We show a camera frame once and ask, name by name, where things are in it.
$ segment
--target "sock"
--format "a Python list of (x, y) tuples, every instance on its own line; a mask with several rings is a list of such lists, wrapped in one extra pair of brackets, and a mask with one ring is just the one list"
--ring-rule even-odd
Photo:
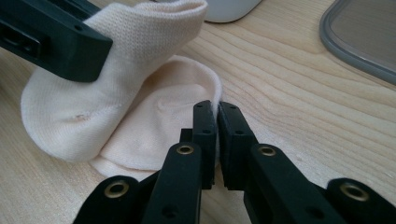
[(142, 180), (161, 169), (180, 130), (192, 128), (192, 107), (212, 102), (217, 114), (219, 77), (204, 65), (172, 57), (148, 77), (127, 114), (90, 164), (106, 176), (130, 175)]
[(99, 78), (77, 83), (37, 68), (21, 97), (26, 131), (59, 159), (95, 158), (128, 110), (134, 110), (144, 80), (198, 35), (205, 9), (204, 0), (111, 4), (92, 16), (86, 23), (113, 40)]

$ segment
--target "light wood surface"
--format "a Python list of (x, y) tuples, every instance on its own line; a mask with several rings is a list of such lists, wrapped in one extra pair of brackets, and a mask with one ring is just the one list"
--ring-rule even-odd
[[(318, 25), (331, 3), (263, 0), (240, 21), (204, 24), (179, 54), (215, 70), (223, 100), (309, 180), (354, 178), (396, 204), (396, 87), (323, 47)], [(104, 177), (52, 158), (27, 135), (20, 99), (34, 68), (0, 49), (0, 223), (71, 223)], [(222, 186), (219, 168), (216, 181), (203, 192), (201, 223), (249, 223), (242, 194)]]

